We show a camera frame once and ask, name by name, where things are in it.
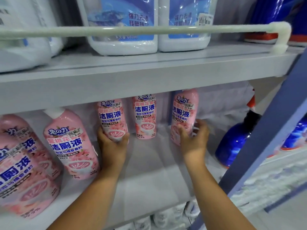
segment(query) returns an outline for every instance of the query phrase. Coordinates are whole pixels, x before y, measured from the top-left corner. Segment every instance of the brand logo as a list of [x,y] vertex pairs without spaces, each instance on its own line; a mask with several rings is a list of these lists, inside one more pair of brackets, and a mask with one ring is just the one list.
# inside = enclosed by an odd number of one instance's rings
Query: brand logo
[[185,103],[188,103],[188,99],[186,99],[186,98],[182,98],[182,97],[180,97],[180,96],[177,96],[177,100],[180,102],[180,103],[182,103],[182,104],[185,104]]
[[3,161],[5,158],[7,158],[9,155],[7,152],[9,151],[8,148],[2,148],[0,149],[0,161]]
[[139,96],[138,98],[139,98],[140,100],[148,100],[149,97],[151,97],[151,94],[141,95],[141,96]]
[[9,128],[7,129],[7,131],[5,131],[7,134],[9,135],[15,135],[15,133],[17,132],[17,127],[14,128]]
[[103,101],[103,102],[101,102],[101,105],[102,105],[102,106],[106,106],[106,107],[112,107],[113,104],[114,104],[114,100],[113,100],[113,101],[109,100],[109,101]]
[[49,135],[65,135],[69,129],[67,127],[61,127],[59,129],[49,129]]

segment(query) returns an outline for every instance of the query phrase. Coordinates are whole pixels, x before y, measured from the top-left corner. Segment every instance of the blue metal post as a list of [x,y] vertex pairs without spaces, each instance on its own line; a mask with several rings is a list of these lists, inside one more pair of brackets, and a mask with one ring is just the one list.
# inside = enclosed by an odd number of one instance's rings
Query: blue metal post
[[[301,55],[219,185],[231,197],[307,112],[307,50]],[[190,230],[204,224],[198,216]]]

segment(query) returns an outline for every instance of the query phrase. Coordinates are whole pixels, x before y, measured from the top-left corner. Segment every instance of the person's left hand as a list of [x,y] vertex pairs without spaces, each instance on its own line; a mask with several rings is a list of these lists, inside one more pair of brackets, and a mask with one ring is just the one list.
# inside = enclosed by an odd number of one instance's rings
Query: person's left hand
[[102,153],[102,171],[115,172],[119,175],[126,160],[129,133],[126,133],[121,142],[110,140],[99,127],[97,132],[98,144]]

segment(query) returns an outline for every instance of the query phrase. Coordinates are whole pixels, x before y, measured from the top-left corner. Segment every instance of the person's right hand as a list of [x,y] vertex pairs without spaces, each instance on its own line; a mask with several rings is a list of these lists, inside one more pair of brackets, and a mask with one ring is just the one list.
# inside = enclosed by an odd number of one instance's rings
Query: person's right hand
[[187,134],[184,127],[177,125],[180,133],[181,152],[188,169],[205,163],[205,153],[210,131],[205,121],[197,119],[196,122],[194,126],[199,128],[199,130],[194,130],[193,132],[197,135],[192,137]]

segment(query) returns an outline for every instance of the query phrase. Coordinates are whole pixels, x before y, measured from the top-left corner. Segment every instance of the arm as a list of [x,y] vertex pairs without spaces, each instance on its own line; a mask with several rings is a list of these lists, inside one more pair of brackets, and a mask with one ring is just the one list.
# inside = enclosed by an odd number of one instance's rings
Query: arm
[[197,136],[190,137],[180,126],[181,151],[190,174],[195,196],[208,230],[255,230],[248,219],[219,187],[205,165],[209,130],[197,120]]
[[102,170],[87,189],[50,225],[47,230],[102,230],[113,203],[116,184],[126,159],[129,134],[118,144],[98,130]]

